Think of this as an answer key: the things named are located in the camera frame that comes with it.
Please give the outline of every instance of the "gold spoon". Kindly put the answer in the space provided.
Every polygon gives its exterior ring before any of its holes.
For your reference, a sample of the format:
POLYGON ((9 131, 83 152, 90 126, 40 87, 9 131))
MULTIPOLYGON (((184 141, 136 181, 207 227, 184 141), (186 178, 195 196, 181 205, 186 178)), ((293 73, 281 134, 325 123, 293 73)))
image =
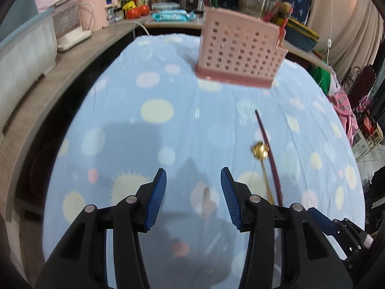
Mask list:
POLYGON ((263 160, 267 159, 267 156, 269 155, 269 150, 270 150, 269 146, 267 144, 264 144, 261 141, 253 145, 251 148, 251 151, 254 157, 257 160, 261 161, 263 180, 264 180, 266 192, 267 192, 267 200, 270 204, 274 204, 274 198, 270 191, 269 182, 267 181, 266 170, 263 164, 263 160))

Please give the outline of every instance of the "tomato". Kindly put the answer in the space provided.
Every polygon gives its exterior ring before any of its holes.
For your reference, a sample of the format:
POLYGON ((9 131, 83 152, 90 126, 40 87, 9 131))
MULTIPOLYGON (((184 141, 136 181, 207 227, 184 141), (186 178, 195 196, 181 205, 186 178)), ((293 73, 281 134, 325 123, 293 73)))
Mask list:
POLYGON ((139 6, 139 11, 141 12, 142 16, 150 14, 150 8, 148 5, 139 6))
POLYGON ((128 20, 132 20, 133 18, 139 18, 140 16, 141 16, 141 12, 137 7, 126 11, 126 18, 128 20))

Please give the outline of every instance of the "red dot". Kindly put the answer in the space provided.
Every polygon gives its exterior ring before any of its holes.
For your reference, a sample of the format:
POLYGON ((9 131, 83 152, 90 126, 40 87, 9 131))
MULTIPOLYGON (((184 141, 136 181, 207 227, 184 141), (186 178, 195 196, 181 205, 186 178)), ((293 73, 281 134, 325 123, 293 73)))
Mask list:
POLYGON ((88 181, 92 184, 96 183, 99 179, 99 172, 95 168, 88 170, 88 181))
POLYGON ((185 242, 176 242, 173 244, 173 253, 176 257, 185 257, 190 253, 190 246, 185 242))

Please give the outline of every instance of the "pink plastic basket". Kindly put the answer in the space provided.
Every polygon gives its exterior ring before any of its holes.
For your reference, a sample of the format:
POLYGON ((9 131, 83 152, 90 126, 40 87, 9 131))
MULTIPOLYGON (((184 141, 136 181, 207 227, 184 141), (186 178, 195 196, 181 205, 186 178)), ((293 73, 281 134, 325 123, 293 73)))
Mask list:
POLYGON ((205 9, 197 77, 271 88, 288 50, 280 27, 240 12, 205 9))

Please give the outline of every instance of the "polka dot tablecloth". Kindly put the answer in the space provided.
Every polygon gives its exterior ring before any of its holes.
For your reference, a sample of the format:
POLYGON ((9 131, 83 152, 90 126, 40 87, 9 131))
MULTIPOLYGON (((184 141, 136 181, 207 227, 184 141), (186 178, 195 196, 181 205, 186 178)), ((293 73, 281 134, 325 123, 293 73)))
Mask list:
MULTIPOLYGON (((284 61, 269 90, 201 80, 193 71, 198 49, 197 37, 140 37, 95 82, 51 176, 46 259, 86 204, 114 205, 162 167, 167 171, 163 204, 155 226, 140 234, 152 288, 237 288, 248 234, 231 223, 220 172, 228 166, 252 193, 267 197, 261 165, 250 150, 261 140, 255 109, 271 143, 284 205, 316 206, 331 219, 348 217, 363 227, 353 153, 338 116, 309 74, 284 61)), ((108 233, 108 279, 114 287, 112 256, 108 233)), ((274 285, 280 256, 276 246, 274 285)))

